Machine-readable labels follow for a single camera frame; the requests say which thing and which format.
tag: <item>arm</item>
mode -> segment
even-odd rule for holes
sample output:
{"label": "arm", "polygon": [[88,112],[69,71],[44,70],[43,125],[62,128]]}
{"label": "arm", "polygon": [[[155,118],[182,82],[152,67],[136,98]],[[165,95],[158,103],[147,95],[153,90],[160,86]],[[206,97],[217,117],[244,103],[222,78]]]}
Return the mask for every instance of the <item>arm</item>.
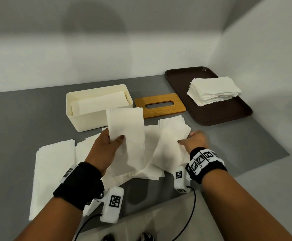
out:
{"label": "arm", "polygon": [[[190,153],[197,147],[208,148],[201,131],[179,140]],[[225,240],[292,241],[291,234],[266,211],[226,171],[215,169],[204,175],[205,201]]]}
{"label": "arm", "polygon": [[[124,136],[113,142],[108,129],[96,139],[85,162],[95,166],[102,175],[112,163]],[[62,198],[53,197],[15,241],[71,241],[82,217],[82,211]]]}

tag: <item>brown tray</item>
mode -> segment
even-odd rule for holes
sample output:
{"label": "brown tray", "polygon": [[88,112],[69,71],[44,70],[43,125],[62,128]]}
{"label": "brown tray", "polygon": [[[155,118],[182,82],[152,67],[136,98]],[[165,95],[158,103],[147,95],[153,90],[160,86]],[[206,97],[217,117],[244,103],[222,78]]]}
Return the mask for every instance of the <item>brown tray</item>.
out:
{"label": "brown tray", "polygon": [[165,72],[168,83],[178,94],[193,120],[200,125],[210,126],[252,115],[252,109],[238,96],[200,107],[187,95],[190,82],[194,78],[217,77],[212,70],[206,67],[179,68]]}

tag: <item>shoe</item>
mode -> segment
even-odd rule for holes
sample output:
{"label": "shoe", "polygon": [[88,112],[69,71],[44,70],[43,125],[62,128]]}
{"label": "shoe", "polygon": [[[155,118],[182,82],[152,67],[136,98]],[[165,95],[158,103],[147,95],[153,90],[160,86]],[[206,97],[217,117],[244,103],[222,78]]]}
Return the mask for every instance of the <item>shoe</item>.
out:
{"label": "shoe", "polygon": [[107,234],[101,241],[115,241],[115,237],[112,233]]}
{"label": "shoe", "polygon": [[142,233],[136,241],[155,241],[154,237],[149,233]]}

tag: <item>open box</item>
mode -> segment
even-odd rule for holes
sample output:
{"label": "open box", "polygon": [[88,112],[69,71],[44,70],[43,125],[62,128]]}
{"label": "open box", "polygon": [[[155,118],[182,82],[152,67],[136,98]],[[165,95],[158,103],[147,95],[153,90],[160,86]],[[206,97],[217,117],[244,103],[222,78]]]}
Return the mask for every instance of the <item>open box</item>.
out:
{"label": "open box", "polygon": [[112,94],[119,91],[124,91],[126,99],[129,104],[128,106],[123,106],[120,108],[132,107],[132,103],[133,103],[132,97],[130,96],[126,85],[113,85],[113,86],[67,93],[66,95],[67,116],[72,122],[75,129],[78,132],[83,132],[90,129],[96,129],[96,128],[107,126],[107,116],[106,116],[106,110],[72,116],[71,102],[79,101],[79,100],[83,100],[87,98],[99,97],[102,95]]}

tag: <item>gray table surface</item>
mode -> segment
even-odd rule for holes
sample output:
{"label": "gray table surface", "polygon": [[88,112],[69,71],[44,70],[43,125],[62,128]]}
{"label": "gray table surface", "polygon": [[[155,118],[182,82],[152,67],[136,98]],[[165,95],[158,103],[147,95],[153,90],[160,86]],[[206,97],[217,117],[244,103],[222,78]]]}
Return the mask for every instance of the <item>gray table surface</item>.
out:
{"label": "gray table surface", "polygon": [[[75,130],[66,116],[66,93],[118,84],[127,85],[133,99],[174,92],[159,75],[0,93],[0,240],[14,239],[29,223],[36,151],[72,138],[78,143],[101,132]],[[181,115],[193,130],[208,134],[212,150],[233,176],[288,156],[252,117],[203,127],[187,112]],[[147,119],[145,125],[157,124],[158,119]],[[165,173],[160,181],[132,179],[124,183],[121,217],[179,196],[173,182],[173,176]],[[101,206],[94,213],[100,212]],[[98,225],[99,220],[92,220],[84,230]]]}

